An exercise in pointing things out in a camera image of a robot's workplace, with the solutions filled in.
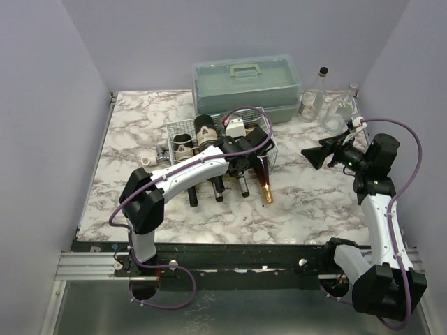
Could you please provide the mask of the clear bottle silver cap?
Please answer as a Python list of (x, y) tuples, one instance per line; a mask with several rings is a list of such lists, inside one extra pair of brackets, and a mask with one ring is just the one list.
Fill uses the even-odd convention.
[(333, 98), (321, 122), (327, 132), (336, 135), (345, 131), (346, 123), (355, 109), (354, 96), (358, 89), (357, 84), (351, 83), (344, 93)]

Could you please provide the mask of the clear bottle cream label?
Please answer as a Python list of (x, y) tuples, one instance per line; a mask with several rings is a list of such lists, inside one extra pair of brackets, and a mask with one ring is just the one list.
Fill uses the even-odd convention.
[(317, 119), (326, 97), (324, 87), (328, 74), (327, 67), (321, 67), (313, 84), (303, 91), (298, 116), (305, 122), (313, 122)]

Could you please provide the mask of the clear bottle dark label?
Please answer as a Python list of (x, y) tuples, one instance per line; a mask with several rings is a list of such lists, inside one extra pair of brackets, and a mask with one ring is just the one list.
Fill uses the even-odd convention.
[(222, 113), (222, 114), (219, 115), (219, 118), (218, 118), (218, 121), (217, 121), (217, 125), (218, 125), (219, 130), (221, 131), (222, 135), (225, 135), (225, 126), (224, 126), (225, 122), (227, 120), (229, 120), (229, 119), (237, 118), (237, 117), (241, 118), (241, 116), (238, 113), (236, 113), (236, 112), (234, 112), (232, 114), (229, 114), (228, 112), (225, 112), (225, 113)]

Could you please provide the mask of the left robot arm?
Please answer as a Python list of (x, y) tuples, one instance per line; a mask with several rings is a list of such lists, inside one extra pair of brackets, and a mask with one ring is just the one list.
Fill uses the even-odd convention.
[(130, 223), (131, 268), (141, 276), (154, 270), (154, 232), (163, 222), (166, 203), (208, 179), (240, 176), (272, 146), (272, 131), (258, 127), (239, 140), (220, 137), (203, 152), (170, 168), (150, 173), (134, 170), (117, 208)]

